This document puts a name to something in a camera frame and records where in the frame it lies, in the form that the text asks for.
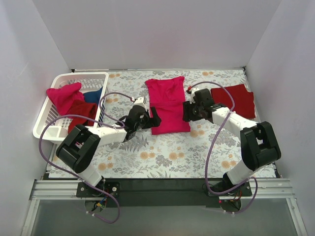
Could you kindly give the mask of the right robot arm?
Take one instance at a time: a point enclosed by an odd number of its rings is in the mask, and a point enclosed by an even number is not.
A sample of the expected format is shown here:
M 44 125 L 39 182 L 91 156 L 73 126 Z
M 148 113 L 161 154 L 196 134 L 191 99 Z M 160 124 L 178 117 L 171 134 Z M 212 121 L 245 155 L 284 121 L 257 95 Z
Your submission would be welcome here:
M 221 103 L 215 103 L 208 89 L 189 87 L 190 99 L 183 103 L 183 120 L 201 119 L 219 126 L 219 131 L 226 129 L 234 134 L 241 144 L 241 160 L 214 186 L 205 185 L 213 195 L 234 195 L 241 186 L 258 170 L 270 165 L 281 157 L 281 151 L 273 127 L 264 121 L 261 123 L 244 118 Z

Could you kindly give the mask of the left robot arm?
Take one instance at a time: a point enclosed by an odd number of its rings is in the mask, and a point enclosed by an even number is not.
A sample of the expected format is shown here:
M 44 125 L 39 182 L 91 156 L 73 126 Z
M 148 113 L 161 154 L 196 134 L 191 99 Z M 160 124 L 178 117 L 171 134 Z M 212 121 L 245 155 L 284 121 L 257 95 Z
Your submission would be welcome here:
M 84 182 L 77 187 L 77 197 L 104 197 L 107 192 L 119 196 L 120 183 L 109 181 L 96 171 L 92 160 L 98 147 L 110 143 L 124 143 L 134 138 L 140 129 L 161 125 L 161 116 L 155 107 L 149 110 L 134 105 L 129 114 L 121 117 L 113 128 L 88 128 L 76 125 L 57 148 L 56 156 Z

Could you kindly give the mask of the bright pink t shirt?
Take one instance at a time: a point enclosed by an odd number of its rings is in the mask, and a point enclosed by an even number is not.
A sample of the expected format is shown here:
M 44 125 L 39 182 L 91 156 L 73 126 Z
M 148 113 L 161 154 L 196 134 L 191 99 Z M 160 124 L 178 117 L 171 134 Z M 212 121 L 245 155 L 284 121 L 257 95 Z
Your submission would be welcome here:
M 152 135 L 190 132 L 190 125 L 183 121 L 183 103 L 185 102 L 183 76 L 173 79 L 149 79 L 148 88 L 150 107 L 154 107 L 161 123 L 151 129 Z

